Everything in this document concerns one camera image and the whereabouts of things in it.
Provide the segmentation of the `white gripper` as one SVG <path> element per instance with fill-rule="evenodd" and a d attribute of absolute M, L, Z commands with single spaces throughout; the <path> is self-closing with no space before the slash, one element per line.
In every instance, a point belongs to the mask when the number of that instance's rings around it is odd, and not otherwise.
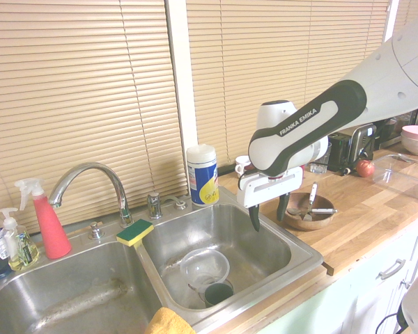
<path fill-rule="evenodd" d="M 278 177 L 268 177 L 260 172 L 244 174 L 239 179 L 237 201 L 249 208 L 249 217 L 255 231 L 260 230 L 259 204 L 279 197 L 277 220 L 283 221 L 290 199 L 290 192 L 302 185 L 303 169 L 295 167 Z"/>

